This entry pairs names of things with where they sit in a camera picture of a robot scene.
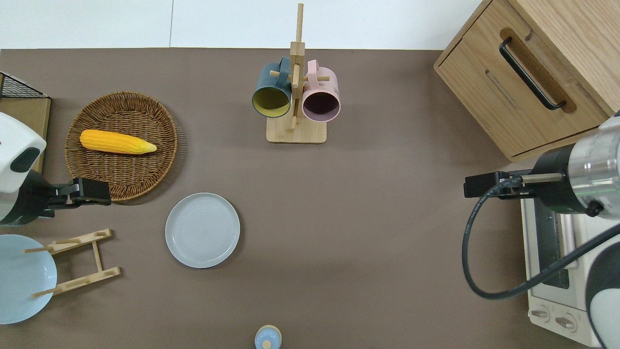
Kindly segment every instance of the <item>pink mug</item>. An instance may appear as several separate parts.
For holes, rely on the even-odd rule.
[[[327,122],[340,113],[340,97],[336,74],[325,67],[320,67],[317,60],[308,61],[308,82],[304,84],[301,98],[301,110],[313,121]],[[328,76],[329,81],[319,81],[319,76]]]

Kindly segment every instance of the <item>plate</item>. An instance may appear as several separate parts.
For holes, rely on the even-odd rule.
[[[197,193],[174,206],[166,220],[172,255],[192,268],[209,268],[231,255],[241,225],[233,205],[211,193]]]
[[[48,252],[22,253],[43,247],[23,235],[0,235],[0,324],[14,324],[40,312],[51,293],[30,295],[56,287],[56,263]]]

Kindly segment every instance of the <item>wooden cabinet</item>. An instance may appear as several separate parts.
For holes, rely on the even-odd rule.
[[[435,70],[506,157],[522,160],[620,110],[617,18],[615,0],[486,0]]]

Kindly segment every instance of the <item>oven door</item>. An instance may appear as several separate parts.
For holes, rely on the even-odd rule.
[[[575,246],[619,223],[585,214],[558,214],[545,207],[539,199],[521,200],[521,212],[528,279],[566,256]],[[590,266],[600,251],[618,241],[620,235],[533,287],[530,294],[585,311],[585,285]]]
[[[539,199],[523,200],[523,228],[528,278],[537,275],[551,263],[575,248],[572,215],[558,214],[548,209]],[[585,310],[585,302],[578,301],[577,289],[584,288],[579,261],[571,263],[530,292],[534,297]]]

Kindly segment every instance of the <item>wicker basket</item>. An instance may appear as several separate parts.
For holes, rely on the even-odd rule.
[[[139,137],[157,150],[130,155],[86,149],[79,141],[86,129]],[[178,144],[177,127],[161,103],[144,94],[117,92],[92,101],[77,115],[67,134],[64,157],[73,178],[108,182],[112,201],[126,201],[148,193],[164,179]]]

